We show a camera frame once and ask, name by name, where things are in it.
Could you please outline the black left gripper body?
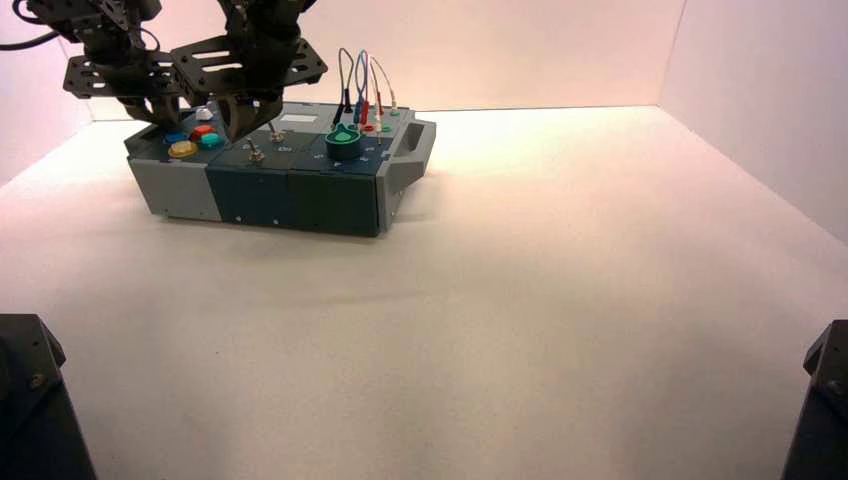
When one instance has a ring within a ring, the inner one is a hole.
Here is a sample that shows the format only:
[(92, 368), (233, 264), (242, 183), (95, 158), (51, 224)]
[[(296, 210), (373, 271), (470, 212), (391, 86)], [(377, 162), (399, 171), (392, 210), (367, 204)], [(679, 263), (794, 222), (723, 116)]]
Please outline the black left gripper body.
[(68, 59), (62, 88), (80, 99), (179, 98), (186, 95), (173, 58), (146, 29), (66, 29), (62, 39), (82, 46)]

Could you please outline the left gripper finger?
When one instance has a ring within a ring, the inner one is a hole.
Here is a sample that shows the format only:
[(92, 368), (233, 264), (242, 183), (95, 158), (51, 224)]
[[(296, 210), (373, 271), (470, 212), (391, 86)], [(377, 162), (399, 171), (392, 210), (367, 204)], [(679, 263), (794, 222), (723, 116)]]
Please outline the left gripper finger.
[(152, 99), (152, 123), (175, 130), (181, 125), (179, 96), (162, 96)]
[(164, 122), (161, 116), (160, 102), (157, 99), (120, 97), (119, 103), (123, 106), (127, 115), (134, 120), (152, 125), (162, 125)]

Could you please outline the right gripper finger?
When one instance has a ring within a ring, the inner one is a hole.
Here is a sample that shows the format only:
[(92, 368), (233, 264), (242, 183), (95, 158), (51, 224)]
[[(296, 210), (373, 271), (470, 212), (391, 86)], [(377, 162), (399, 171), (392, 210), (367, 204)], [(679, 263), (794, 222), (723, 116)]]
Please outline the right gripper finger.
[(253, 92), (250, 106), (252, 108), (248, 133), (253, 133), (263, 125), (274, 120), (282, 111), (282, 92)]
[(218, 109), (228, 139), (235, 143), (254, 129), (256, 109), (251, 97), (227, 95), (217, 99)]

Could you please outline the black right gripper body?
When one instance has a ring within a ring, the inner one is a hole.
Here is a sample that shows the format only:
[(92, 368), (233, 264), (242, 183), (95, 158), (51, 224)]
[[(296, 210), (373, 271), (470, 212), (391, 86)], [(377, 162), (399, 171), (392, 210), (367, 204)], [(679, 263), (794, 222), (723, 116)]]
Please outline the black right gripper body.
[(283, 46), (240, 49), (229, 38), (209, 38), (171, 51), (174, 81), (193, 105), (214, 97), (278, 97), (293, 85), (315, 84), (326, 62), (303, 38)]

